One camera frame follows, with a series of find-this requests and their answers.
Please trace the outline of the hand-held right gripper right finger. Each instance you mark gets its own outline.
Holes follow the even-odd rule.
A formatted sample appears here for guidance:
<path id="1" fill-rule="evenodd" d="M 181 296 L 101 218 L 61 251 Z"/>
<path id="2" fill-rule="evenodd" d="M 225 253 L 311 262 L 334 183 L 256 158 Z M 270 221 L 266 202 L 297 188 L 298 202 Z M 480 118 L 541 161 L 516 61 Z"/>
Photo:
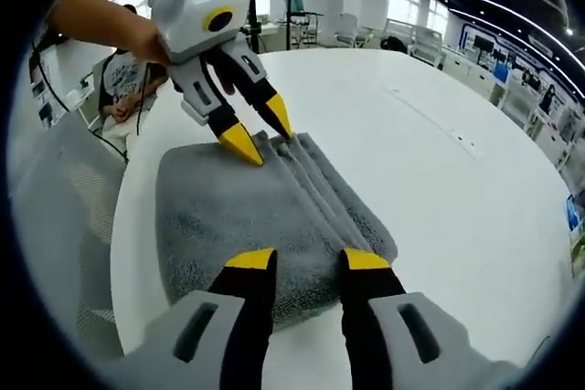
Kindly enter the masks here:
<path id="1" fill-rule="evenodd" d="M 468 389 L 475 355 L 467 331 L 424 294 L 407 293 L 390 263 L 340 253 L 342 334 L 355 389 Z"/>

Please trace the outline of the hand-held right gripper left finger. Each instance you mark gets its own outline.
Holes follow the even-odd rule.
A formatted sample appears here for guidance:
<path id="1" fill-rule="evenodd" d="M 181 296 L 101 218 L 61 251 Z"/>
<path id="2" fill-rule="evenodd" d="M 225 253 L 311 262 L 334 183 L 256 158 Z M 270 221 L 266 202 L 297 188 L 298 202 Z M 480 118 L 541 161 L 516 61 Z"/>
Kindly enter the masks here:
<path id="1" fill-rule="evenodd" d="M 231 258 L 208 290 L 194 290 L 146 334 L 148 389 L 259 389 L 272 333 L 277 251 Z"/>

